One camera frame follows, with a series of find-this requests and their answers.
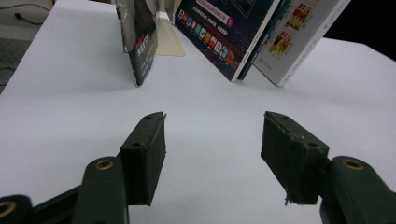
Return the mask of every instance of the gray floor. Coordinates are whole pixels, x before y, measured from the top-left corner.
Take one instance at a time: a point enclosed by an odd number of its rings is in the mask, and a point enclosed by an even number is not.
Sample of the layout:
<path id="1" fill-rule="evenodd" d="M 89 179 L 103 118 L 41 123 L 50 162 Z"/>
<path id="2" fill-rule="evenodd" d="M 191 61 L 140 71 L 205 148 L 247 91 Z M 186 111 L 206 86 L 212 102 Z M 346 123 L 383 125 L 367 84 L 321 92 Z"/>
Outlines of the gray floor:
<path id="1" fill-rule="evenodd" d="M 24 52 L 29 48 L 41 27 L 24 20 L 18 20 L 15 14 L 20 13 L 26 20 L 32 22 L 43 22 L 49 14 L 41 7 L 12 7 L 20 4 L 36 4 L 49 8 L 48 0 L 0 1 L 0 93 L 12 78 Z"/>

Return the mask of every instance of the white table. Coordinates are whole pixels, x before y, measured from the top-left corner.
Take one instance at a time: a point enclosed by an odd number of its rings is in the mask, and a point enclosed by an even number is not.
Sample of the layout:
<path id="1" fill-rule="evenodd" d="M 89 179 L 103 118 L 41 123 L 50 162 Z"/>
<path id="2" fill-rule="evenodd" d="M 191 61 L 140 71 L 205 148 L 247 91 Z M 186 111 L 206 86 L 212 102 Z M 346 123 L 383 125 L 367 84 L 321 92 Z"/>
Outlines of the white table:
<path id="1" fill-rule="evenodd" d="M 298 121 L 329 158 L 368 162 L 396 190 L 396 62 L 322 39 L 284 88 L 254 67 L 232 83 L 177 35 L 187 56 L 157 56 L 136 88 L 115 7 L 57 1 L 0 96 L 0 197 L 36 205 L 79 185 L 90 161 L 115 156 L 157 111 L 167 154 L 153 205 L 130 207 L 132 223 L 320 223 L 318 205 L 284 206 L 260 158 L 265 111 Z"/>

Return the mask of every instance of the dark background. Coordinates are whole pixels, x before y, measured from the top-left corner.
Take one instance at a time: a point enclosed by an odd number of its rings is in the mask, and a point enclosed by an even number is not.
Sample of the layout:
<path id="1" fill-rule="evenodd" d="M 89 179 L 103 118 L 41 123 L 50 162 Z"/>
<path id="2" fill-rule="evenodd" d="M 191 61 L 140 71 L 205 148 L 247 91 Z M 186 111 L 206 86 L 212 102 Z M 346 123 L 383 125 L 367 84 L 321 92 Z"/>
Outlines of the dark background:
<path id="1" fill-rule="evenodd" d="M 325 37 L 365 44 L 396 61 L 395 18 L 395 0 L 352 0 Z"/>

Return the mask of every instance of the book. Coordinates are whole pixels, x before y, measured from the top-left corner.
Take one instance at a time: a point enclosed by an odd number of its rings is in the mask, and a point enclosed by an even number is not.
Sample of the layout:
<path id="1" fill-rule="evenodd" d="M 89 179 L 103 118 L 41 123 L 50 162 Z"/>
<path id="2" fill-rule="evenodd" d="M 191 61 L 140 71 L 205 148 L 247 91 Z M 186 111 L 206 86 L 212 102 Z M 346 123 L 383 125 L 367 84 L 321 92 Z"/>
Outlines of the book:
<path id="1" fill-rule="evenodd" d="M 286 0 L 263 34 L 254 65 L 275 85 L 284 86 L 349 2 Z"/>
<path id="2" fill-rule="evenodd" d="M 135 84 L 140 87 L 153 63 L 158 46 L 156 0 L 116 0 L 123 51 L 128 53 Z"/>
<path id="3" fill-rule="evenodd" d="M 179 29 L 230 81 L 236 81 L 280 0 L 183 0 Z"/>

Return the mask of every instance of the table surface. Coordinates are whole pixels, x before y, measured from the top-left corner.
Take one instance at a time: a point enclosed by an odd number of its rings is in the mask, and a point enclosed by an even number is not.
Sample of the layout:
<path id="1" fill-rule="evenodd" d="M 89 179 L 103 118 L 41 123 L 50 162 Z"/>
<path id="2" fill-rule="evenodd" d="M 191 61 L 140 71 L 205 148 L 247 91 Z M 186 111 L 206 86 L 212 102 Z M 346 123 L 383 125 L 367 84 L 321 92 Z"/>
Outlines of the table surface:
<path id="1" fill-rule="evenodd" d="M 0 96 L 0 196 L 42 203 L 115 156 L 137 122 L 163 111 L 167 154 L 153 205 L 133 223 L 320 223 L 318 205 L 284 205 L 260 158 L 265 111 L 371 164 L 396 190 L 396 62 L 325 39 L 284 87 L 255 67 L 229 82 L 178 30 L 185 57 L 156 56 L 142 87 L 122 53 L 114 6 L 59 0 Z"/>

